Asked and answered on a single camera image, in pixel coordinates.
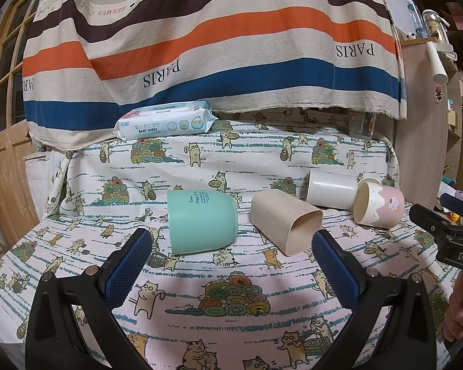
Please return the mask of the person's hand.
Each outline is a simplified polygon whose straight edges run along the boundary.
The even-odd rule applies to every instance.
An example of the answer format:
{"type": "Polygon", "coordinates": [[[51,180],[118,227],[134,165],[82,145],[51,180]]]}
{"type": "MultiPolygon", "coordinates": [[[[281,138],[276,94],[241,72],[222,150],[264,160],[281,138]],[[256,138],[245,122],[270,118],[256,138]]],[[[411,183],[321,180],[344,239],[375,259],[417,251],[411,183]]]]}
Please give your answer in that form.
{"type": "Polygon", "coordinates": [[[461,271],[455,282],[453,293],[449,297],[449,307],[442,325],[443,336],[448,342],[463,337],[463,272],[461,271]]]}

